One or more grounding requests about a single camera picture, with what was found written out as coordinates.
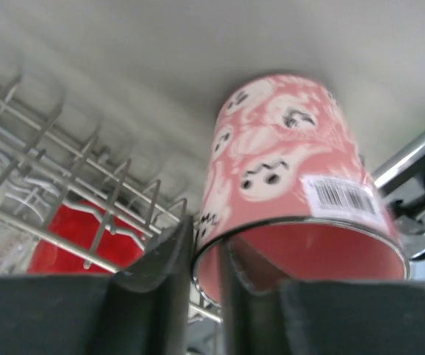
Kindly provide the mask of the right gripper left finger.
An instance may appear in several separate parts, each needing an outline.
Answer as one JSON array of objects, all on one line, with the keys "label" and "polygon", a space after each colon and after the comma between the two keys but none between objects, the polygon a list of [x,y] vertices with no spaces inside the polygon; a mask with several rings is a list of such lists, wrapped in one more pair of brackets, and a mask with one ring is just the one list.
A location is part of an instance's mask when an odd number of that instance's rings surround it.
[{"label": "right gripper left finger", "polygon": [[184,354],[193,219],[113,275],[0,276],[0,354]]}]

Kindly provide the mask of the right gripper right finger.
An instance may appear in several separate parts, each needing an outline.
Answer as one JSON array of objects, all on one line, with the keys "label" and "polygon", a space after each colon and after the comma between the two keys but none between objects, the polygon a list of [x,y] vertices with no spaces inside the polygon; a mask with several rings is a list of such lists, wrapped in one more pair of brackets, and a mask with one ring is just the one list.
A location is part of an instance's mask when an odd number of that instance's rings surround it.
[{"label": "right gripper right finger", "polygon": [[282,279],[257,291],[219,249],[227,354],[425,354],[425,283]]}]

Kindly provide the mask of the red mug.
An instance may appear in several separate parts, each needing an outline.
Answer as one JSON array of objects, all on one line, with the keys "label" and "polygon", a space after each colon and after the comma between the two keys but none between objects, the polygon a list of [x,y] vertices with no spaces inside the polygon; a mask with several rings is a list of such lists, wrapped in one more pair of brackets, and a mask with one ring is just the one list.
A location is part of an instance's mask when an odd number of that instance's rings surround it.
[{"label": "red mug", "polygon": [[[88,249],[94,240],[100,222],[88,212],[76,211],[68,206],[61,206],[57,211],[49,231]],[[143,255],[143,251],[135,241],[123,234],[111,234],[104,231],[97,248],[100,257],[121,267],[128,267]],[[106,274],[103,268],[92,265],[84,268],[84,260],[58,248],[44,240],[40,240],[33,253],[29,266],[29,274]]]}]

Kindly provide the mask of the pink mug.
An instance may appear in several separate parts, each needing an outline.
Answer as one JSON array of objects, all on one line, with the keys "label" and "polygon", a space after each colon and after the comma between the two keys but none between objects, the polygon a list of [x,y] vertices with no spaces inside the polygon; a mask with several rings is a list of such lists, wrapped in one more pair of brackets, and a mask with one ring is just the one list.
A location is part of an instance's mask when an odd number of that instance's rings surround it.
[{"label": "pink mug", "polygon": [[226,243],[252,285],[405,280],[409,260],[331,92],[292,73],[238,88],[220,109],[192,276],[221,304]]}]

